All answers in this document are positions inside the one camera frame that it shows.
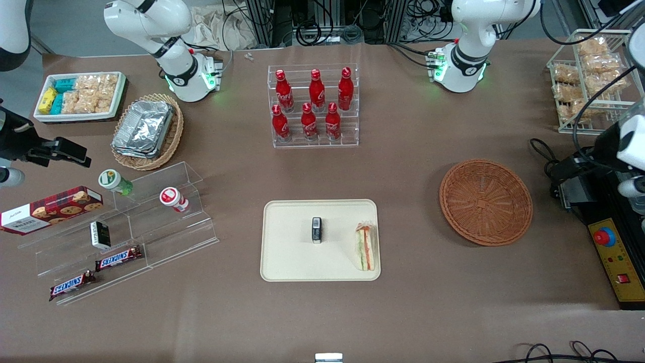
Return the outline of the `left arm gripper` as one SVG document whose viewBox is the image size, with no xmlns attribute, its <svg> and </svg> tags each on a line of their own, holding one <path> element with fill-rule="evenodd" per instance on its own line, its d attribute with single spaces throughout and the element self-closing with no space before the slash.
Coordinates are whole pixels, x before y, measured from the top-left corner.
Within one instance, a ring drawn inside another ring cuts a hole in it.
<svg viewBox="0 0 645 363">
<path fill-rule="evenodd" d="M 620 143 L 620 127 L 613 124 L 601 133 L 594 142 L 594 160 L 612 169 L 623 169 L 623 162 L 617 159 Z M 548 170 L 551 186 L 560 186 L 570 179 L 594 172 L 597 166 L 577 154 L 558 161 Z"/>
</svg>

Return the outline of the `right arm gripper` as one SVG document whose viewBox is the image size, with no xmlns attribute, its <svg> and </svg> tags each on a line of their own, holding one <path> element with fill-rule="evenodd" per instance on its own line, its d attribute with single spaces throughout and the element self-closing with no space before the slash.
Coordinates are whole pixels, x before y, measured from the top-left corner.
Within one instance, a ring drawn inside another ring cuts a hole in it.
<svg viewBox="0 0 645 363">
<path fill-rule="evenodd" d="M 51 161 L 67 161 L 89 168 L 92 159 L 77 158 L 68 154 L 87 154 L 87 149 L 67 138 L 55 138 L 48 142 L 49 150 L 32 149 L 38 145 L 38 133 L 34 124 L 25 117 L 6 108 L 1 108 L 1 158 L 16 160 L 25 156 L 25 162 L 48 167 Z"/>
</svg>

